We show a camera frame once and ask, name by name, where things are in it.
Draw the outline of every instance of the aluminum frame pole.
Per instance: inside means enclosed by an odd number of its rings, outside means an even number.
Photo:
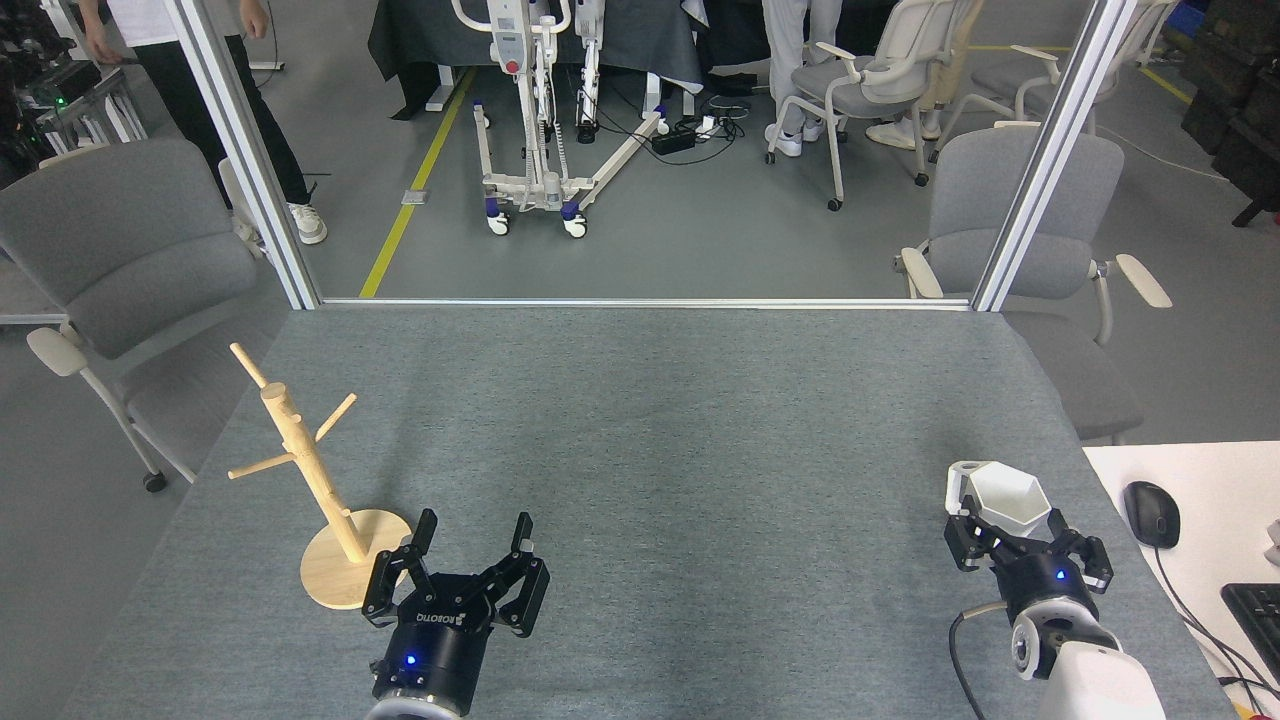
[[[276,259],[275,272],[294,310],[312,310],[319,297],[297,251],[293,218],[253,120],[227,41],[214,29],[201,0],[164,0],[205,106],[218,128],[250,213]]]
[[[998,313],[1004,306],[1135,6],[1137,0],[1096,0],[1089,10],[1053,105],[1041,126],[1030,164],[969,302],[974,310]]]

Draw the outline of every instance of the patient lift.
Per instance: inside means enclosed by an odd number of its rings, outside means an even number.
[[[550,15],[545,0],[486,0],[489,22],[472,19],[461,0],[452,0],[453,12],[466,27],[493,33],[489,56],[502,72],[511,76],[520,92],[520,111],[525,126],[525,174],[508,176],[493,172],[489,152],[489,118],[477,100],[472,108],[476,138],[480,145],[480,183],[484,186],[485,218],[494,234],[507,234],[508,217],[500,204],[517,211],[558,211],[564,229],[575,238],[586,234],[586,209],[617,174],[618,169],[640,149],[649,136],[666,132],[662,108],[645,113],[640,127],[591,177],[572,177],[564,156],[564,137],[556,117],[556,36],[568,28],[573,14],[570,0],[559,0],[561,19]],[[604,0],[572,0],[577,8],[575,32],[586,49],[582,68],[582,90],[579,94],[579,141],[595,137],[595,109],[599,79],[600,45],[604,36]],[[550,168],[550,145],[554,143],[558,172]]]

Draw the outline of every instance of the person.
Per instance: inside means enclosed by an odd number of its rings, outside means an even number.
[[[764,33],[769,38],[769,95],[776,106],[796,95],[791,73],[804,60],[804,15],[809,13],[809,41],[813,44],[813,61],[820,63],[829,54],[817,47],[818,42],[836,44],[836,26],[840,24],[841,0],[764,0]],[[764,140],[778,135],[777,149],[788,158],[800,156],[801,142],[817,142],[823,124],[800,108],[791,106],[782,118],[782,127],[771,123],[764,128]]]
[[[964,79],[964,64],[969,58],[969,35],[973,32],[978,13],[984,0],[972,0],[968,12],[960,18],[951,35],[951,63],[934,63],[929,68],[929,88],[920,96],[920,108],[928,108],[920,118],[920,137],[937,140],[942,136],[942,110],[955,100],[960,81]],[[915,150],[915,127],[911,115],[905,114],[897,122],[883,123],[867,128],[867,137],[873,142]]]
[[[99,13],[99,0],[81,0],[79,5],[84,17],[84,40],[88,45],[86,50],[100,63],[119,64],[123,61],[124,58],[120,53],[111,47],[106,40],[106,29],[102,27]],[[138,63],[151,78],[151,83],[155,85],[160,99],[173,117],[174,124],[178,126],[183,137],[200,147],[209,163],[210,172],[221,188],[218,163],[227,156],[227,151],[218,137],[218,128],[209,115],[191,65],[187,64],[187,56],[178,41],[178,31],[169,19],[164,1],[110,0],[109,6],[124,44],[137,55]],[[227,37],[227,47],[230,50],[237,76],[239,76],[241,86],[244,88],[244,96],[248,99],[253,119],[262,135],[271,167],[280,181],[289,213],[298,227],[298,237],[306,245],[321,242],[329,236],[329,228],[311,206],[311,192],[307,190],[298,160],[253,82],[248,67],[248,53],[244,50],[239,28],[230,17],[230,8],[225,0],[209,0],[207,9],[214,28]],[[244,32],[250,37],[266,37],[270,20],[259,0],[239,0],[239,15]],[[227,199],[225,188],[223,188],[223,197]]]

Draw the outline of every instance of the white sneaker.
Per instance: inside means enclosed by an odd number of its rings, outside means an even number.
[[[867,128],[867,138],[872,142],[900,147],[902,150],[915,150],[915,133],[911,129],[911,119],[902,118],[896,123],[884,123]]]
[[[764,140],[771,141],[773,140],[773,136],[777,135],[778,142],[776,147],[778,149],[778,152],[782,152],[787,158],[799,158],[801,150],[800,138],[785,132],[780,133],[777,128],[778,123],[769,123],[769,127],[764,128]]]
[[[303,245],[316,245],[329,237],[329,227],[311,205],[289,202],[289,213],[293,214],[293,224],[298,225],[298,240]]]
[[[818,142],[824,132],[827,132],[826,122],[822,119],[805,119],[804,129],[800,132],[800,140],[804,140],[805,142]]]

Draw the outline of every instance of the chair wheel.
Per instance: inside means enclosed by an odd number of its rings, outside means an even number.
[[[160,492],[168,486],[169,480],[164,478],[164,473],[147,473],[147,475],[142,478],[142,487],[146,488],[147,492]]]
[[[573,215],[572,220],[564,220],[564,229],[568,234],[577,240],[586,236],[586,217],[581,213]]]
[[[485,222],[489,223],[489,232],[499,237],[507,234],[507,231],[509,229],[507,227],[508,219],[506,213],[499,213],[493,218],[486,217]]]

